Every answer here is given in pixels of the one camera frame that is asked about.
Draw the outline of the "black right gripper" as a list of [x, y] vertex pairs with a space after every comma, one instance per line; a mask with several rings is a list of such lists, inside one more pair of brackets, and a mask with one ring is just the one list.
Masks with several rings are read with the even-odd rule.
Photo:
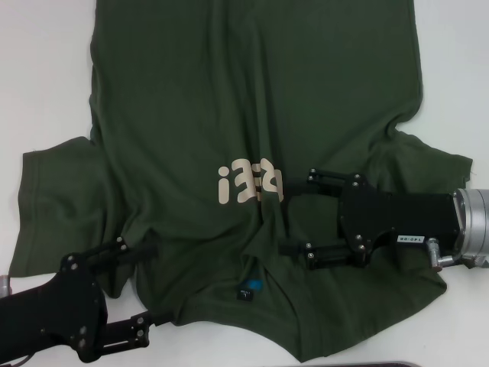
[[305, 179], [284, 183], [284, 196], [338, 197], [339, 237], [332, 245], [293, 239], [279, 241], [279, 253], [302, 258], [308, 270], [366, 265], [383, 246], [427, 246], [438, 242], [441, 255], [454, 255], [461, 238], [455, 201], [449, 193], [389, 193], [366, 176], [311, 168]]

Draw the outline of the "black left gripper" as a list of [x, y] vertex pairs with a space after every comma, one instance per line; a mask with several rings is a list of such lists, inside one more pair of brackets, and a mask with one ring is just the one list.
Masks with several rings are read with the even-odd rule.
[[104, 295], [91, 270], [135, 265], [158, 255], [157, 245], [131, 247], [122, 237], [61, 261], [60, 270], [39, 287], [1, 299], [1, 362], [68, 346], [82, 362], [94, 362], [102, 350], [149, 346], [149, 329], [172, 322], [172, 312], [145, 311], [107, 323]]

